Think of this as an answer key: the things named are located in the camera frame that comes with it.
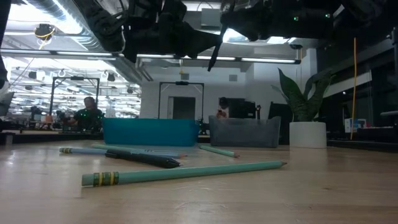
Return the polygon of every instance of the green pencil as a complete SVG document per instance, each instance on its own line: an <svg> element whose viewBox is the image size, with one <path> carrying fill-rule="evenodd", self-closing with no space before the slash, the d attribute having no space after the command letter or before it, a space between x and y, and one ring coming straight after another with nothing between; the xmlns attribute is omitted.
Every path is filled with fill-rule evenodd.
<svg viewBox="0 0 398 224"><path fill-rule="evenodd" d="M227 150L222 150L222 149L216 149L210 146L199 146L200 149L210 151L210 152L215 152L224 156L230 156L230 157L235 157L238 158L239 155L237 155L235 152L227 151Z"/></svg>
<svg viewBox="0 0 398 224"><path fill-rule="evenodd" d="M146 170L135 172L100 172L94 174L83 174L83 176L81 177L81 185L98 187L105 185L130 184L154 180L168 180L186 177L200 177L206 175L232 174L256 170L278 169L285 164L285 162L281 161L270 161L250 164Z"/></svg>

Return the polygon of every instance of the wooden table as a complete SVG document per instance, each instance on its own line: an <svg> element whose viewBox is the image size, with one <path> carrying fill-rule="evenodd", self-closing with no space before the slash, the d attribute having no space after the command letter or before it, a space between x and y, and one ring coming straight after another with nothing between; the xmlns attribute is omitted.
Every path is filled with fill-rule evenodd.
<svg viewBox="0 0 398 224"><path fill-rule="evenodd" d="M155 169L102 156L59 154L93 141L0 149L0 223L398 222L398 154L355 149L191 149L185 167L283 160L278 170L81 188L92 172Z"/></svg>

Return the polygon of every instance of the metal frame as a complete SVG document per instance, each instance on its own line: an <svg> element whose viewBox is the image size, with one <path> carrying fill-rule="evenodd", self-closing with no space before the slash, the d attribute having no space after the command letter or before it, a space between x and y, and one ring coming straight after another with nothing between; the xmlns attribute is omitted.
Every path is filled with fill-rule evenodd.
<svg viewBox="0 0 398 224"><path fill-rule="evenodd" d="M160 82L159 83L159 97L158 97L158 106L157 106L157 119L160 119L160 96L162 94L162 85L163 84L174 84L178 85L178 82ZM188 85L201 85L201 118L203 119L203 102L205 101L205 84L204 83L189 83Z"/></svg>
<svg viewBox="0 0 398 224"><path fill-rule="evenodd" d="M50 100L50 111L49 111L49 115L52 116L52 107L53 107L53 101L54 101L54 91L56 89L55 86L55 81L58 79L62 79L62 80L79 80L79 81L83 81L83 80L96 80L97 81L97 88L96 88L96 96L95 96L95 103L98 104L98 94L100 93L100 78L85 78L85 77L53 77L52 78L52 87L51 87L51 100Z"/></svg>

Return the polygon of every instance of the person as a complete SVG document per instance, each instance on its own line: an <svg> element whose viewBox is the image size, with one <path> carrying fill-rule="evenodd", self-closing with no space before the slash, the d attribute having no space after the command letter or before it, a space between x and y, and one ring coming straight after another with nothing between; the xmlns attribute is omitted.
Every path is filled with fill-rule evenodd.
<svg viewBox="0 0 398 224"><path fill-rule="evenodd" d="M218 103L218 110L216 117L218 119L228 118L229 116L229 104L225 97L221 97Z"/></svg>
<svg viewBox="0 0 398 224"><path fill-rule="evenodd" d="M86 97L84 102L86 108L77 111L67 123L69 125L77 123L78 129L81 131L100 129L103 117L102 111L97 108L95 100L91 96Z"/></svg>

